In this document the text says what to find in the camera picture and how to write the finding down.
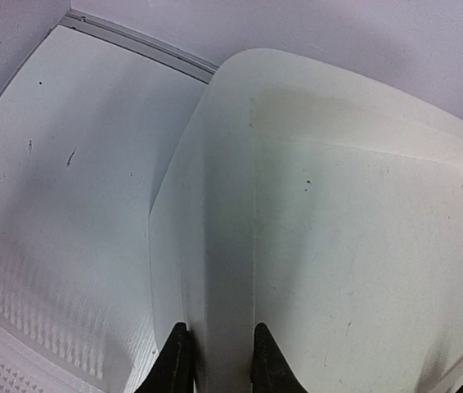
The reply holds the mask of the white drawer storage box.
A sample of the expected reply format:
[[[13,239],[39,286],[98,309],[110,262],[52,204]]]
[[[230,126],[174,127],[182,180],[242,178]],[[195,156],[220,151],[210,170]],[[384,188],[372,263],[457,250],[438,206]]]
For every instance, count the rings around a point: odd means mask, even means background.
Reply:
[[[273,49],[206,87],[149,215],[155,334],[248,392],[265,323],[310,392],[463,387],[463,120]]]

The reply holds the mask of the white perforated plastic basket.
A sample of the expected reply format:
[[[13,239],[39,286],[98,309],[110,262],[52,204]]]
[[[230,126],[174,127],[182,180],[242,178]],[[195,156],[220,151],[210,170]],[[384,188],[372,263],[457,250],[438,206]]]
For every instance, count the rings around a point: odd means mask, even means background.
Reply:
[[[123,392],[131,365],[109,325],[107,308],[80,289],[0,254],[0,349],[29,367],[33,390]]]

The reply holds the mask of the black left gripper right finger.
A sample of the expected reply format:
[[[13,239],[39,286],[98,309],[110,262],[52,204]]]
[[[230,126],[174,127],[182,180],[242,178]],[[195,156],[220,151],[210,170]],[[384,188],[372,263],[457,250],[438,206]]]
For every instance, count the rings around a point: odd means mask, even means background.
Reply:
[[[254,329],[252,392],[296,392],[297,381],[265,323]]]

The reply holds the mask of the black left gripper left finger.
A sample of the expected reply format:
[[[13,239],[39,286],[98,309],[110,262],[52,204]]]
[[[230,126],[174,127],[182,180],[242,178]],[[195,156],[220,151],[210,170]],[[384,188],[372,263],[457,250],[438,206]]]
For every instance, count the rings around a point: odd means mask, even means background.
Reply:
[[[193,345],[183,322],[173,326],[143,382],[144,392],[193,392]]]

